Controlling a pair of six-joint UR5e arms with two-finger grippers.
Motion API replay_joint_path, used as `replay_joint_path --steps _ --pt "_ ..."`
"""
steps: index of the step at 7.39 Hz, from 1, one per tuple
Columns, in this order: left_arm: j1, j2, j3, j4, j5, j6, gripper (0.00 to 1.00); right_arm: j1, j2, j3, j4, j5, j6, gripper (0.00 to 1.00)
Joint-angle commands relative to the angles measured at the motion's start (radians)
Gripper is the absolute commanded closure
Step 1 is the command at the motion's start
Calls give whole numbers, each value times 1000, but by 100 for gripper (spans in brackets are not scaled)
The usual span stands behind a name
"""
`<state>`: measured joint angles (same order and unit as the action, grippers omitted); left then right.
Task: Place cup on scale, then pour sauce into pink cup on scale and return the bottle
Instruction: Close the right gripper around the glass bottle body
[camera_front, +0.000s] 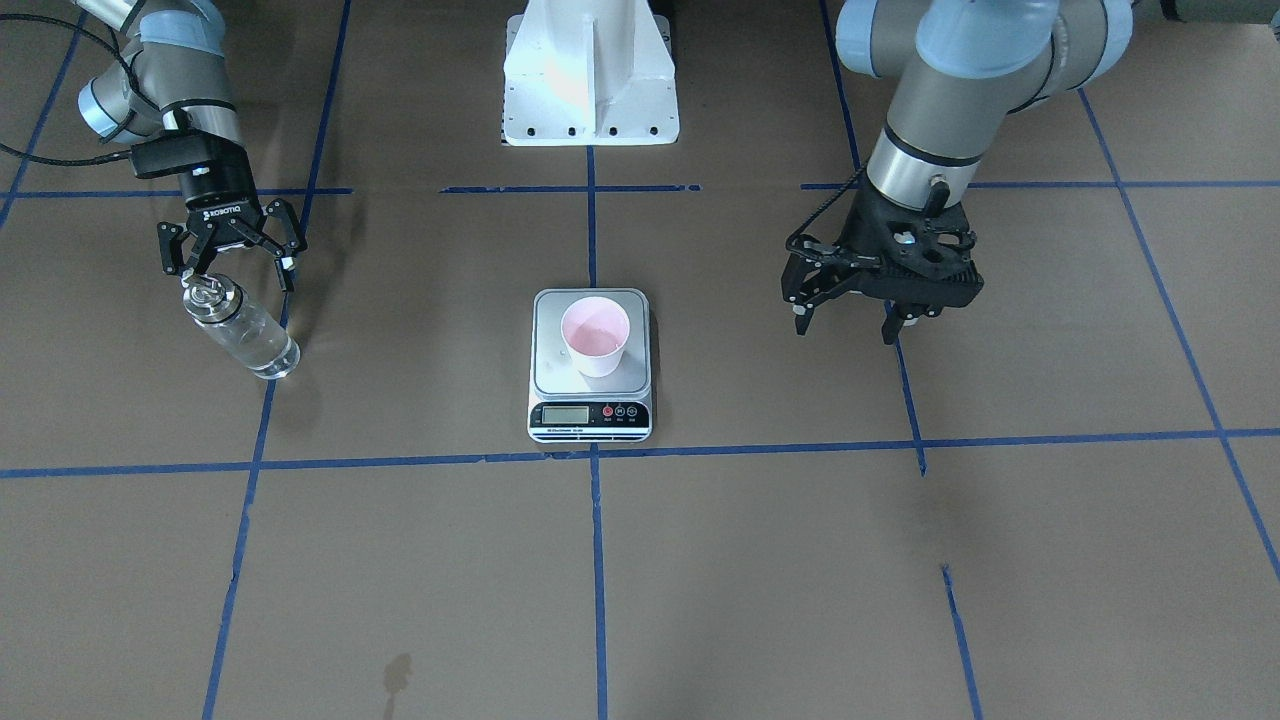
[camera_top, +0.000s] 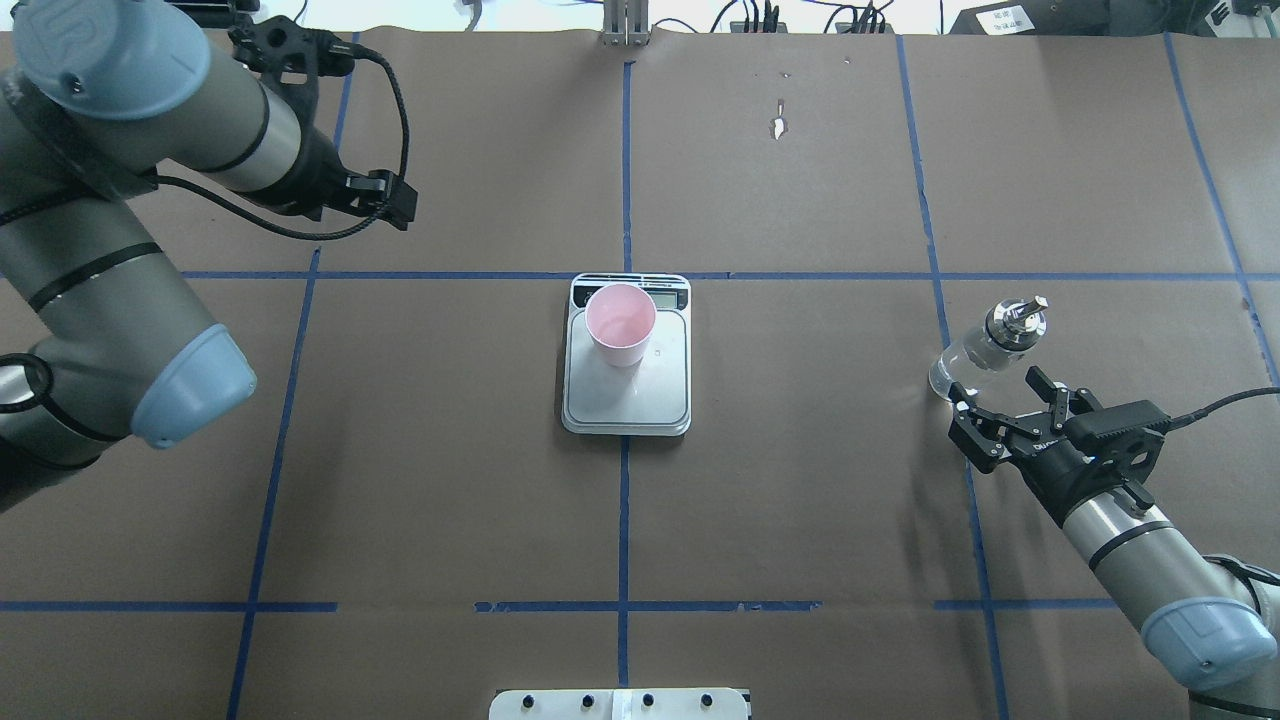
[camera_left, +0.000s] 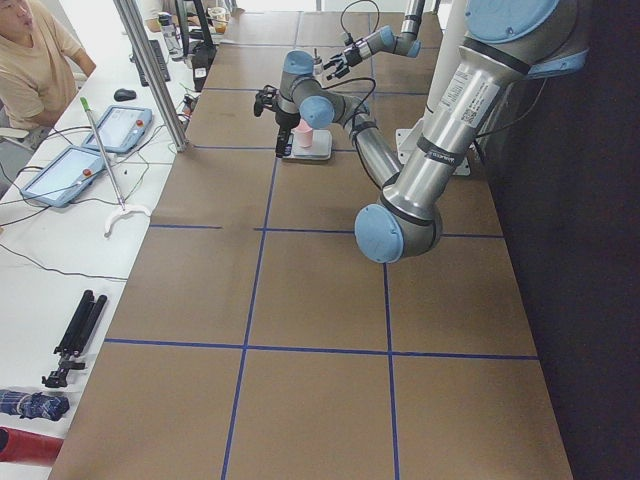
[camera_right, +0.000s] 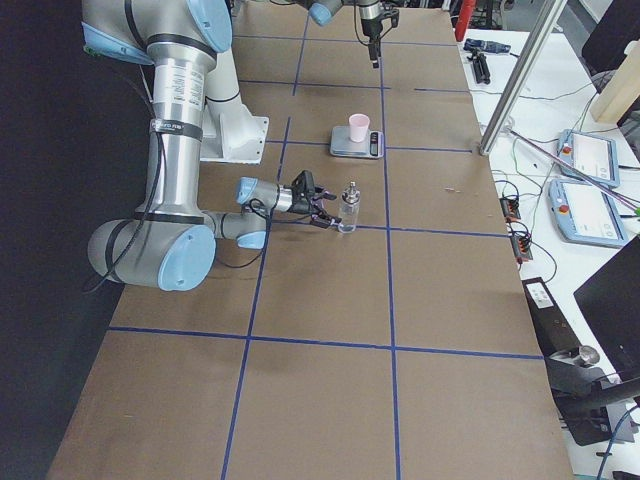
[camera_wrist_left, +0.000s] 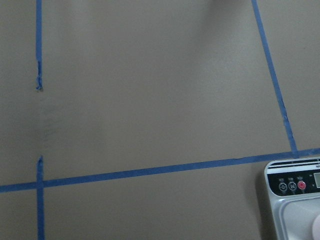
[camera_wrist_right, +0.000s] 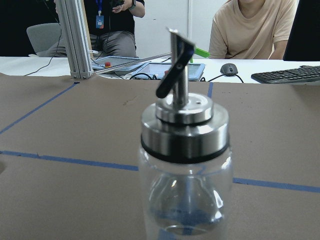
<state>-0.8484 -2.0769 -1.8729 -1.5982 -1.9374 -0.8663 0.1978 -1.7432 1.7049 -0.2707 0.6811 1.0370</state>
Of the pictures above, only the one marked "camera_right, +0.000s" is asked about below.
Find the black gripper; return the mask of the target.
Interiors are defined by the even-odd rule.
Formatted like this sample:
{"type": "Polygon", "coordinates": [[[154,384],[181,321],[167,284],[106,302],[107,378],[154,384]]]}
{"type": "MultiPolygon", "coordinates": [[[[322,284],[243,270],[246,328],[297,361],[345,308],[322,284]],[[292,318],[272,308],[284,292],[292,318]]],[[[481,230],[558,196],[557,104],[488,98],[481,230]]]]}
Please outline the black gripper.
{"type": "Polygon", "coordinates": [[[399,9],[393,4],[360,4],[359,16],[362,33],[368,39],[368,53],[372,67],[377,67],[377,57],[381,57],[381,36],[383,22],[391,21],[391,28],[396,28],[399,23],[399,9]]]}
{"type": "Polygon", "coordinates": [[[334,201],[337,196],[325,188],[318,187],[315,184],[311,171],[303,170],[293,181],[290,186],[292,193],[292,203],[289,208],[291,213],[295,214],[312,214],[309,224],[322,229],[337,227],[341,223],[341,218],[329,214],[321,210],[317,211],[314,202],[323,200],[334,201]]]}

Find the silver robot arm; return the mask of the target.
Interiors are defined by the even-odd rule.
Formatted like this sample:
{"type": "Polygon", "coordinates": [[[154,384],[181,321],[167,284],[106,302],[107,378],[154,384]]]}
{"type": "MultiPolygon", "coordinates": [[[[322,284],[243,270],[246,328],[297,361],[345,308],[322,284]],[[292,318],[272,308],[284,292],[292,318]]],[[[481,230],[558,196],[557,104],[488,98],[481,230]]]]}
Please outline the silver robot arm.
{"type": "Polygon", "coordinates": [[[82,14],[87,51],[154,70],[146,196],[130,218],[93,233],[88,257],[101,281],[186,291],[209,273],[219,240],[262,249],[275,212],[338,223],[309,171],[288,185],[240,179],[236,213],[198,207],[201,163],[259,162],[268,129],[242,102],[225,2],[86,1],[82,14]]]}
{"type": "Polygon", "coordinates": [[[356,40],[367,48],[373,69],[380,67],[382,39],[398,27],[400,17],[394,1],[295,0],[274,1],[274,4],[303,7],[318,26],[328,25],[343,7],[350,6],[356,40]]]}

